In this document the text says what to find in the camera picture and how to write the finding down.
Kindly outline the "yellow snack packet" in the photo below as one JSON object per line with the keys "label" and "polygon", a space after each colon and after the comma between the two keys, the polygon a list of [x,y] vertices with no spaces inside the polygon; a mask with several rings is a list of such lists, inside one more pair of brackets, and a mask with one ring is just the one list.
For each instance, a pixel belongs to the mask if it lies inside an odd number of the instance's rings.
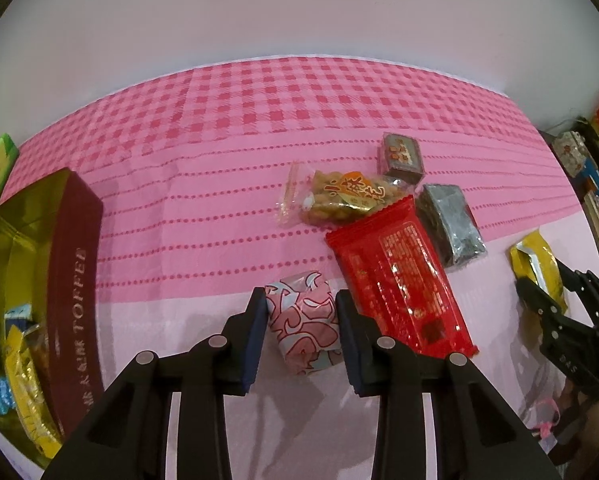
{"label": "yellow snack packet", "polygon": [[42,456],[52,460],[60,451],[62,439],[46,403],[30,348],[18,326],[9,328],[4,368],[26,436]]}

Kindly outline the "grey sesame snack packet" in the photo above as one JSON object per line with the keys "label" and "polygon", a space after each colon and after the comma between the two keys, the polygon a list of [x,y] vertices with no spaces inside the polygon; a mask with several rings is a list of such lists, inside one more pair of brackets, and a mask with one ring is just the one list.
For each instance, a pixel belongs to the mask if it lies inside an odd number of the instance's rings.
{"label": "grey sesame snack packet", "polygon": [[487,254],[481,232],[459,186],[425,184],[415,199],[415,206],[445,269],[460,268]]}

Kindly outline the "navy and teal snack pack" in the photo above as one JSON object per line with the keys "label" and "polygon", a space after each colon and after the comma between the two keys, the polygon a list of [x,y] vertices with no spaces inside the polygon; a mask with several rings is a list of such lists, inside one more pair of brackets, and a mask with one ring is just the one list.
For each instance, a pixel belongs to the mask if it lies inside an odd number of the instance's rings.
{"label": "navy and teal snack pack", "polygon": [[25,323],[33,323],[33,312],[31,304],[22,304],[22,306],[17,306],[9,309],[4,314],[4,319],[6,321],[12,322],[25,322]]}

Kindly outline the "red snack packet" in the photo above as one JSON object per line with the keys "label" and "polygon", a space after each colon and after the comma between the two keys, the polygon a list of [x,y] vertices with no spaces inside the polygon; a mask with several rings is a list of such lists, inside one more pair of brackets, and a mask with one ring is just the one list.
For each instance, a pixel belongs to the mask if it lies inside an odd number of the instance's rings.
{"label": "red snack packet", "polygon": [[361,314],[423,356],[478,354],[446,272],[407,196],[325,236]]}

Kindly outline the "pink patterned snack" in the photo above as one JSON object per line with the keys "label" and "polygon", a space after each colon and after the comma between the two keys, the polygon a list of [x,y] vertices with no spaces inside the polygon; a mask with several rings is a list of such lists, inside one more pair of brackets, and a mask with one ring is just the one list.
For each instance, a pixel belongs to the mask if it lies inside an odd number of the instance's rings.
{"label": "pink patterned snack", "polygon": [[335,293],[319,271],[265,286],[268,326],[294,375],[309,375],[343,361]]}

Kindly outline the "small brown candy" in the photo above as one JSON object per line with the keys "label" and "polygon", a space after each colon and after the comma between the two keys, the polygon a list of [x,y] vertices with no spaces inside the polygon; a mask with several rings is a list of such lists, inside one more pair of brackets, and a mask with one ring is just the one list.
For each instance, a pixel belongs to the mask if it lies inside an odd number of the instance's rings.
{"label": "small brown candy", "polygon": [[385,132],[379,148],[380,173],[410,185],[425,175],[420,145],[410,136]]}

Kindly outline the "clear bag fried snacks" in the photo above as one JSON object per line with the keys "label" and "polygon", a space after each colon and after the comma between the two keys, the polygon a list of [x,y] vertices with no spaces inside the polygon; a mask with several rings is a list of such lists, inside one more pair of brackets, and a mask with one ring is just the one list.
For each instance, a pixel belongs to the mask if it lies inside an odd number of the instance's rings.
{"label": "clear bag fried snacks", "polygon": [[277,204],[281,226],[342,226],[405,198],[403,180],[361,171],[320,171],[292,162]]}

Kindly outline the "clear peanut brittle packet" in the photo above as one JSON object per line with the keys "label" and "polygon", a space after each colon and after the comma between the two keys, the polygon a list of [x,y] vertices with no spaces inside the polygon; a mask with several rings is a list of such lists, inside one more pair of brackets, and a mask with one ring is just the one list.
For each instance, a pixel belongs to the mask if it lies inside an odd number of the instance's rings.
{"label": "clear peanut brittle packet", "polygon": [[42,393],[48,406],[53,422],[61,431],[57,411],[53,405],[50,382],[49,346],[48,334],[44,324],[35,324],[28,328],[25,333],[25,341],[30,349],[30,354],[35,365],[36,374],[42,387]]}

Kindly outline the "cluttered side shelf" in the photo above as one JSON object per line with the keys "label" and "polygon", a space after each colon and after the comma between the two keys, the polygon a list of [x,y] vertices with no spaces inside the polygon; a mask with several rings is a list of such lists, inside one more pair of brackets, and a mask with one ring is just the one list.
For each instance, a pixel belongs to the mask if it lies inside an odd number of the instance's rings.
{"label": "cluttered side shelf", "polygon": [[599,107],[591,117],[565,119],[541,136],[569,178],[599,252]]}

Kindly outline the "gold and maroon toffee tin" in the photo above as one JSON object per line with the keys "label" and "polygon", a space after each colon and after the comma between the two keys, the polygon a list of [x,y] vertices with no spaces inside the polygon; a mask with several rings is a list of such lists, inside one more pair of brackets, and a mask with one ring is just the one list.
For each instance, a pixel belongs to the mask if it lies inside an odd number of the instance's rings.
{"label": "gold and maroon toffee tin", "polygon": [[[63,441],[104,387],[96,327],[96,276],[102,200],[75,171],[62,168],[0,205],[0,374],[11,325],[25,333],[44,324],[50,382]],[[4,319],[31,304],[33,323]],[[50,463],[26,436],[16,409],[0,416],[0,433],[37,466]]]}

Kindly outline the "pink checkered tablecloth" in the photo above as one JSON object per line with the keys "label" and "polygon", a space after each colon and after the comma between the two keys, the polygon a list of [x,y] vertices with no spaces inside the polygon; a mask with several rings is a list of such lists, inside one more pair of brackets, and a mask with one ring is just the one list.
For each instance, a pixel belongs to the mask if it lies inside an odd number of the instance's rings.
{"label": "pink checkered tablecloth", "polygon": [[97,323],[102,378],[135,354],[186,351],[252,289],[308,270],[342,275],[323,229],[277,218],[294,162],[377,170],[385,133],[412,136],[425,177],[460,186],[486,255],[449,280],[475,362],[513,410],[538,411],[562,375],[540,354],[508,250],[539,231],[557,258],[599,272],[589,223],[517,105],[477,84],[354,58],[195,68],[106,96],[24,142],[4,192],[70,168],[102,200]]}

